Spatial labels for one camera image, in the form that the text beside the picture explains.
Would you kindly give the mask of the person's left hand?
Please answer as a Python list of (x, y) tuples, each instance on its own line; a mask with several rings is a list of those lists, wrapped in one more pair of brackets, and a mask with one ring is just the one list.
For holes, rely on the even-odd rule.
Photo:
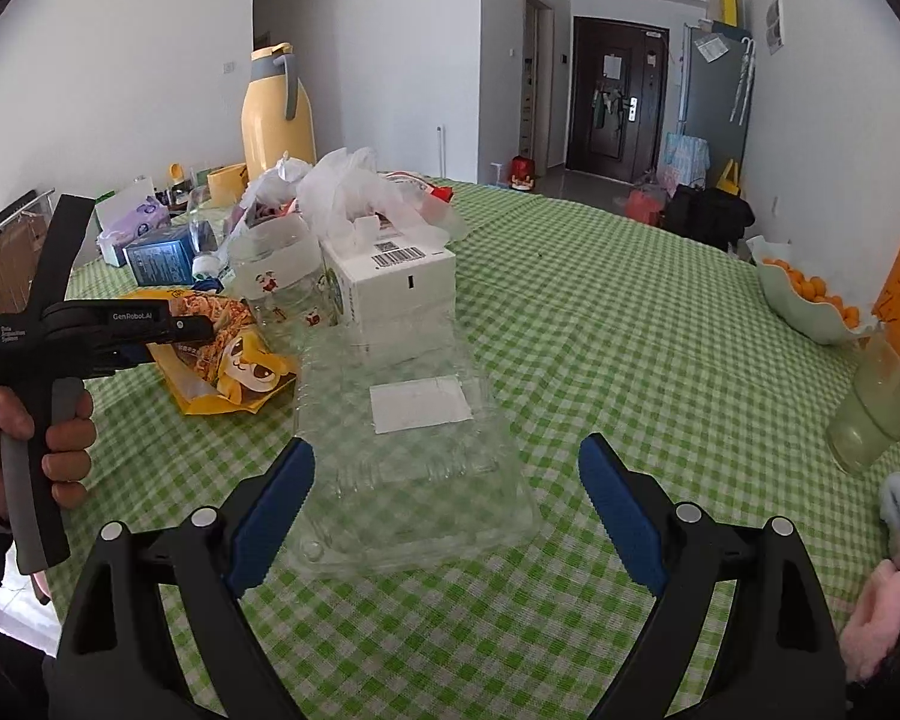
[[(61, 509), (75, 509), (87, 497), (82, 481), (89, 476), (92, 460), (89, 449), (97, 439), (92, 421), (94, 400), (87, 390), (80, 392), (76, 416), (53, 424), (46, 431), (45, 457), (41, 459), (43, 474), (52, 482), (52, 495)], [(0, 517), (7, 517), (4, 473), (1, 461), (1, 436), (27, 442), (34, 435), (34, 422), (16, 395), (0, 387)]]

